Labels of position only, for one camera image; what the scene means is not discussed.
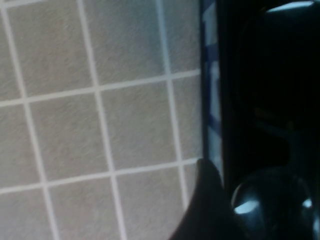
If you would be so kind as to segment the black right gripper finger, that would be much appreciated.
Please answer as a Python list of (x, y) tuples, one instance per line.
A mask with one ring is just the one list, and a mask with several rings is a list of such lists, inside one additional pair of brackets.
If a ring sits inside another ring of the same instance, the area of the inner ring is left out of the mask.
[(206, 159), (197, 162), (194, 193), (171, 240), (239, 240), (241, 228), (228, 202), (220, 174)]

